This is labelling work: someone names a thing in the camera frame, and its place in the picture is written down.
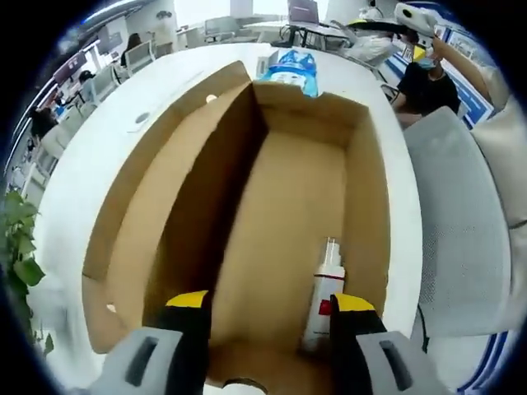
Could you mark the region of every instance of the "black shirt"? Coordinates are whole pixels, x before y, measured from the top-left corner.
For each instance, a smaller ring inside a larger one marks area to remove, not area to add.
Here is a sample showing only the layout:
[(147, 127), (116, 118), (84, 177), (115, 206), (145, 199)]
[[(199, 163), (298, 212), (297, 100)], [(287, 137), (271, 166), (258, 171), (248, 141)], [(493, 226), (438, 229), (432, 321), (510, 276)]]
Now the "black shirt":
[(36, 111), (31, 115), (31, 119), (33, 121), (31, 134), (39, 139), (43, 139), (47, 132), (58, 125), (58, 122), (51, 115), (51, 110), (48, 108)]
[(410, 63), (397, 87), (406, 96), (408, 108), (416, 114), (427, 115), (444, 105), (456, 114), (459, 110), (458, 91), (446, 73), (432, 81), (427, 70), (417, 63)]

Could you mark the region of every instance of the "spray bottle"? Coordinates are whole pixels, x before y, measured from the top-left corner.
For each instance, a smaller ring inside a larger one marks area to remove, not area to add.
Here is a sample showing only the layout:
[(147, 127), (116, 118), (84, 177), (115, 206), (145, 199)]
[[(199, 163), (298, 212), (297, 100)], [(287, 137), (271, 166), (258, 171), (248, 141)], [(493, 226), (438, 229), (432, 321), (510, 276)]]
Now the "spray bottle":
[(340, 258), (340, 245), (332, 237), (326, 239), (322, 263), (315, 273), (315, 289), (311, 301), (301, 348), (309, 353), (317, 353), (329, 344), (329, 317), (331, 315), (331, 295), (341, 293), (344, 287), (344, 268)]

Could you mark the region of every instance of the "blue package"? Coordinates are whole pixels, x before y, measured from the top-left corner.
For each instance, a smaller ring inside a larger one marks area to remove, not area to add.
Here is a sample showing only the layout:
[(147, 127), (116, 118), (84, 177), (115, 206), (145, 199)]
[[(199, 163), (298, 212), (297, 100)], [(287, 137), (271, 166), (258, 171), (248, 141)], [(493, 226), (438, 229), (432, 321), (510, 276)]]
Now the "blue package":
[(260, 80), (297, 85), (304, 95), (311, 97), (319, 95), (316, 84), (316, 63), (310, 53), (300, 53), (294, 49), (287, 52), (277, 64), (269, 66)]

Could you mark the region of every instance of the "potted plant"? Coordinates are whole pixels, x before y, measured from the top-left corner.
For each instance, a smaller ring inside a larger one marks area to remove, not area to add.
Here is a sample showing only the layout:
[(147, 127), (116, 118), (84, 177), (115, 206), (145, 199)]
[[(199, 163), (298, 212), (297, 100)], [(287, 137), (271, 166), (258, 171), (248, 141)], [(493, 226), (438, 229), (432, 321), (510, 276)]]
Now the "potted plant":
[(37, 332), (31, 327), (33, 312), (27, 304), (29, 287), (36, 286), (44, 277), (34, 257), (33, 228), (38, 211), (14, 191), (6, 195), (3, 206), (0, 219), (5, 236), (0, 241), (3, 281), (28, 340), (32, 344), (44, 341), (46, 356), (54, 348), (53, 339), (49, 334), (44, 339), (42, 328)]

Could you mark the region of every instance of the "table surface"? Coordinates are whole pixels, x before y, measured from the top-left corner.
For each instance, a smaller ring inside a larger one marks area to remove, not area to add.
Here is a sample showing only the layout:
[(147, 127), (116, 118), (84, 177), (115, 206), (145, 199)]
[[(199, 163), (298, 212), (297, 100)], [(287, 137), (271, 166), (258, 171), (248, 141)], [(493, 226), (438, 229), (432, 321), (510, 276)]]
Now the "table surface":
[(280, 29), (285, 25), (297, 26), (312, 32), (315, 32), (319, 35), (327, 35), (331, 37), (339, 37), (347, 39), (347, 36), (336, 27), (324, 27), (316, 25), (315, 23), (306, 23), (306, 22), (290, 22), (290, 21), (269, 21), (269, 22), (258, 22), (245, 25), (244, 28), (251, 30), (275, 30)]
[[(329, 53), (299, 50), (314, 55), (320, 92), (370, 108), (389, 194), (390, 262), (383, 320), (388, 330), (409, 337), (421, 285), (422, 224), (413, 167), (400, 126), (369, 71)], [(60, 365), (56, 369), (67, 372), (59, 379), (77, 377), (75, 384), (81, 385), (100, 372), (102, 359), (92, 352), (87, 335), (81, 273), (97, 214), (120, 167), (155, 119), (189, 88), (236, 60), (243, 61), (254, 79), (258, 56), (271, 51), (269, 44), (222, 44), (157, 59), (113, 92), (68, 145), (45, 190), (34, 231), (36, 261), (44, 272), (58, 277), (67, 295), (71, 361), (54, 362), (54, 353), (48, 355), (52, 368)], [(150, 116), (137, 124), (136, 118), (143, 113)]]

